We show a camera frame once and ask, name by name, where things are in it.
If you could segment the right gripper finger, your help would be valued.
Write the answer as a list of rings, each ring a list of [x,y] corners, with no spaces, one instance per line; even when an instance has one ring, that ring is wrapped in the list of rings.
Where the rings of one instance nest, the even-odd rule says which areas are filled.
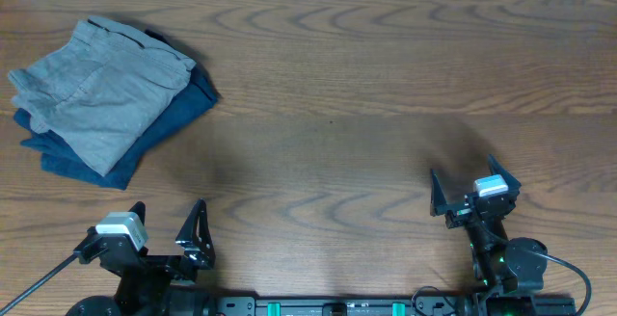
[[[433,217],[444,215],[448,210],[448,204],[443,193],[443,188],[433,169],[430,170],[431,176],[431,203],[430,214]]]
[[[515,178],[506,168],[504,168],[493,154],[488,155],[488,167],[491,175],[500,174],[507,185],[510,193],[518,193],[522,186],[521,182]]]

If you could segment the grey shorts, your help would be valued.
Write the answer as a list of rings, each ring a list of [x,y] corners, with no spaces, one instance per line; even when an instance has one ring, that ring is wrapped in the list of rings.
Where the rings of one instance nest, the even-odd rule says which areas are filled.
[[[104,176],[187,87],[195,65],[159,39],[92,15],[65,46],[8,79],[31,128],[53,131]]]

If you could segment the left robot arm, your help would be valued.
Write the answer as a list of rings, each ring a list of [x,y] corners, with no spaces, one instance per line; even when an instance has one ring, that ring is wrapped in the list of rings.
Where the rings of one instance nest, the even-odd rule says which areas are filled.
[[[114,296],[88,297],[69,315],[167,315],[172,284],[194,283],[200,271],[214,268],[216,254],[202,198],[175,238],[182,254],[148,253],[145,214],[146,206],[138,201],[126,212],[108,213],[87,230],[73,254],[81,264],[99,260],[101,268],[121,281]]]

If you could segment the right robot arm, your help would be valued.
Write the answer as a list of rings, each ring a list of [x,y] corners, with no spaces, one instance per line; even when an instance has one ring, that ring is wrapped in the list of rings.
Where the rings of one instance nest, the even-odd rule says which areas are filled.
[[[449,203],[431,171],[433,217],[446,227],[463,228],[469,237],[472,268],[481,285],[464,296],[442,294],[445,315],[575,315],[571,297],[543,296],[547,247],[532,238],[510,239],[503,221],[516,207],[521,182],[497,159],[488,157],[490,174],[473,182],[473,191]]]

